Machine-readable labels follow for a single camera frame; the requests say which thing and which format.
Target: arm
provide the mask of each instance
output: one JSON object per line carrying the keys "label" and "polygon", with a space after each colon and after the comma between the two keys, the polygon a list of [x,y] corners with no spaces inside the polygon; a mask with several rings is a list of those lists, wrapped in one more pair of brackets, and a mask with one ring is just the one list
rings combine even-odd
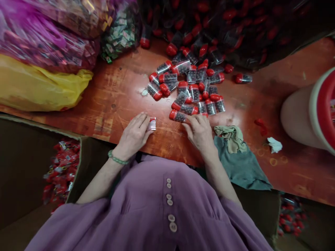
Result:
{"label": "arm", "polygon": [[[134,117],[123,131],[119,144],[113,150],[113,156],[127,161],[137,153],[146,144],[149,135],[153,133],[153,131],[146,131],[149,122],[150,117],[146,113],[142,112]],[[109,158],[86,187],[77,204],[93,202],[107,196],[122,167],[123,165]]]}
{"label": "arm", "polygon": [[208,119],[203,115],[193,115],[188,117],[188,119],[191,126],[185,123],[183,126],[187,131],[189,140],[201,153],[205,162],[209,183],[219,196],[230,199],[242,207],[229,177],[220,162]]}

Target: person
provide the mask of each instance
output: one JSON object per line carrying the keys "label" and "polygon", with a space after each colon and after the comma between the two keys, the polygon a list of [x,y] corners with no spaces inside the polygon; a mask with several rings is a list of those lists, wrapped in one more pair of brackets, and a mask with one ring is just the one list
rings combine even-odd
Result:
{"label": "person", "polygon": [[142,112],[125,128],[110,158],[76,204],[60,206],[26,250],[272,250],[243,210],[219,160],[208,119],[189,117],[188,138],[205,162],[207,183],[186,164],[144,155],[125,162],[153,131]]}

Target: hand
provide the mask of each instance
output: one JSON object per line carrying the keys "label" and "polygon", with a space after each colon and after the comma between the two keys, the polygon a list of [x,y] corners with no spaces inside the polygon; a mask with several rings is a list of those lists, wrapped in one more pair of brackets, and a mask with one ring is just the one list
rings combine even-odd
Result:
{"label": "hand", "polygon": [[141,112],[135,116],[123,131],[119,144],[113,150],[113,156],[127,161],[137,153],[147,142],[150,134],[154,131],[147,131],[150,117],[147,113]]}
{"label": "hand", "polygon": [[201,155],[203,157],[214,154],[217,155],[217,148],[214,145],[212,137],[212,128],[210,127],[207,117],[198,114],[188,116],[188,120],[192,128],[186,123],[182,125],[187,131],[188,139],[200,151]]}

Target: green cloth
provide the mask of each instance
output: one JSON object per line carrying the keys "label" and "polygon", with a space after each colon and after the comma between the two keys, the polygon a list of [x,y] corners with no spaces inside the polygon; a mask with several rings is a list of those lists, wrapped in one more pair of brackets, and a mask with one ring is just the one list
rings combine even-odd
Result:
{"label": "green cloth", "polygon": [[243,134],[239,127],[218,125],[214,127],[214,131],[217,136],[222,135],[222,138],[227,140],[229,153],[237,153],[238,150],[241,152],[247,151],[247,145],[243,142]]}
{"label": "green cloth", "polygon": [[230,181],[245,189],[270,190],[272,185],[258,164],[256,156],[246,146],[246,151],[230,154],[228,141],[218,136],[214,137],[220,161],[226,170]]}

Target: beige cloth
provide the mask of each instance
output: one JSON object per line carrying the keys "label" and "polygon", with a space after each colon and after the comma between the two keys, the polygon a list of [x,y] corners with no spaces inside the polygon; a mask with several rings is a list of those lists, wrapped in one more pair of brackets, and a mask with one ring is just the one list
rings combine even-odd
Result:
{"label": "beige cloth", "polygon": [[228,141],[227,150],[229,153],[237,153],[237,150],[247,151],[247,145],[243,142],[243,134],[239,127],[218,125],[214,127],[214,131],[217,136],[222,135],[222,138]]}

